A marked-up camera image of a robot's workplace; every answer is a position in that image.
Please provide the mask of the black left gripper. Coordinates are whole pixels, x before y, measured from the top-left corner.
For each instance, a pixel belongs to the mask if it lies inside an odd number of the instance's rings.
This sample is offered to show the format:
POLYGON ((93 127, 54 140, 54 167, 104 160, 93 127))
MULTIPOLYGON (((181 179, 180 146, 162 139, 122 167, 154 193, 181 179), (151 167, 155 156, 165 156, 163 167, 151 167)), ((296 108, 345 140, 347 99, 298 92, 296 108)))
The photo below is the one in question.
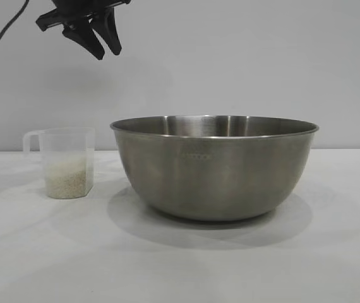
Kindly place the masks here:
POLYGON ((114 7, 130 2, 131 0, 52 1, 55 8, 40 15, 36 24, 42 31, 64 24, 63 35, 67 39, 82 46, 96 59, 102 60, 105 50, 92 28, 104 40, 114 55, 120 55, 122 46, 116 29, 114 7))

